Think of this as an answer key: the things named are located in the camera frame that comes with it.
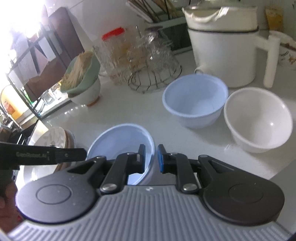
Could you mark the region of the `person's left hand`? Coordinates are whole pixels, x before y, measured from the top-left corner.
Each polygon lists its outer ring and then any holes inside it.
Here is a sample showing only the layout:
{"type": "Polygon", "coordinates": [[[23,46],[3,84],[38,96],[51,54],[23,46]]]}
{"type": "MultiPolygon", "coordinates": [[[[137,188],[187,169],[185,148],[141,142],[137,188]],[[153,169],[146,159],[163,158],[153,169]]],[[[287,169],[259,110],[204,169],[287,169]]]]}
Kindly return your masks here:
{"type": "Polygon", "coordinates": [[[6,187],[6,197],[1,197],[0,226],[5,233],[13,230],[22,221],[15,201],[17,190],[15,182],[11,182],[6,187]]]}

